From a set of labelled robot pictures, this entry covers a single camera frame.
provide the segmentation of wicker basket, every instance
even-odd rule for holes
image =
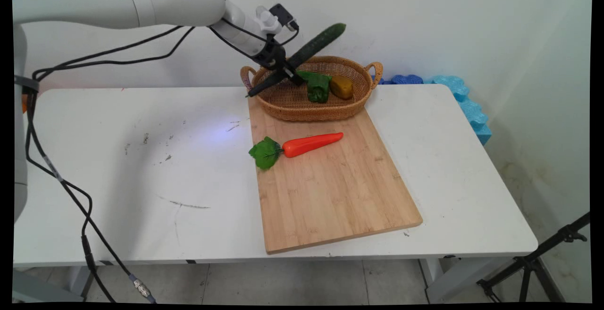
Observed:
[[[371,80],[369,69],[375,70],[375,80]],[[379,62],[370,63],[363,68],[354,61],[343,57],[315,56],[306,61],[300,67],[300,71],[309,71],[326,75],[342,75],[353,82],[352,99],[343,100],[332,93],[326,103],[313,103],[308,100],[306,85],[296,86],[287,79],[279,84],[263,90],[256,95],[263,110],[279,119],[289,121],[318,121],[339,120],[352,117],[360,112],[369,99],[371,91],[377,86],[382,78],[383,67]],[[248,77],[249,72],[254,74],[252,82]],[[263,82],[272,72],[261,68],[257,73],[252,67],[241,69],[241,80],[248,89]]]

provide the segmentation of orange carrot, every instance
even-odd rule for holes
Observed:
[[[283,154],[285,157],[291,158],[296,155],[307,153],[321,146],[337,142],[344,136],[343,133],[333,134],[322,134],[316,136],[309,136],[308,138],[293,139],[285,142],[281,148],[283,148]]]

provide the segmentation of tripod stand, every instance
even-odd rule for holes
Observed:
[[[545,293],[550,301],[562,302],[562,299],[556,292],[552,282],[547,277],[545,269],[543,269],[543,266],[541,263],[539,263],[537,258],[562,242],[572,243],[575,239],[580,239],[581,241],[586,242],[587,238],[578,233],[578,231],[587,224],[589,224],[589,212],[585,213],[581,218],[575,220],[572,224],[562,227],[555,235],[549,237],[545,242],[541,243],[541,245],[537,247],[537,250],[534,250],[524,257],[515,257],[515,262],[513,262],[509,267],[506,267],[503,271],[496,274],[491,279],[481,279],[476,282],[476,284],[485,290],[485,295],[487,295],[487,297],[489,297],[493,302],[501,302],[499,297],[497,297],[497,295],[493,292],[493,286],[499,284],[507,277],[510,277],[512,274],[515,274],[516,271],[523,268],[524,275],[522,276],[519,302],[526,302],[527,293],[529,291],[528,284],[530,275],[533,271],[537,275],[537,278],[539,278],[539,282],[541,282],[541,285],[543,286],[543,289],[545,290]]]

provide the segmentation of white table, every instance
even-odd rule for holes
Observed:
[[[60,174],[92,196],[92,218],[125,264],[428,259],[428,296],[440,302],[537,248],[451,92],[424,84],[378,86],[366,105],[423,224],[267,255],[244,96],[237,87],[56,89],[39,98],[36,130]],[[85,265],[83,222],[30,164],[13,267]],[[115,263],[91,227],[88,237],[100,265]],[[449,255],[477,259],[440,276],[436,259]]]

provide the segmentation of white wall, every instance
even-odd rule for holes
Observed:
[[[280,2],[287,7],[301,27],[298,38],[286,47],[288,54],[327,26],[344,22],[343,36],[320,54],[362,65],[380,61],[386,78],[395,74],[464,78],[471,98],[490,117],[494,136],[486,149],[539,239],[589,209],[591,0],[232,1],[250,14],[257,5]],[[27,24],[26,74],[168,28]],[[183,32],[110,58],[164,54]],[[287,37],[283,33],[278,38]],[[54,73],[42,86],[237,86],[244,65],[257,67],[206,28],[198,28],[168,59]],[[588,247],[588,243],[561,246],[545,258],[569,301],[591,301]]]
[[[540,242],[589,211],[591,0],[571,0],[544,46],[524,57],[509,98],[492,118],[491,160]],[[542,256],[568,302],[591,302],[589,240]]]
[[[336,22],[347,30],[320,54],[343,56],[362,65],[384,64],[387,78],[416,74],[424,78],[454,74],[473,89],[472,98],[490,114],[509,95],[509,76],[522,57],[546,38],[552,20],[568,0],[232,0],[253,14],[257,5],[282,3],[298,18],[301,32],[288,54]],[[104,30],[65,22],[26,24],[26,74],[61,61],[107,50],[165,31],[168,26]],[[285,39],[289,34],[283,32]],[[178,35],[112,55],[137,59],[164,54]],[[175,54],[162,61],[131,66],[77,69],[49,76],[44,88],[240,85],[239,69],[253,65],[222,44],[207,28],[189,35]]]

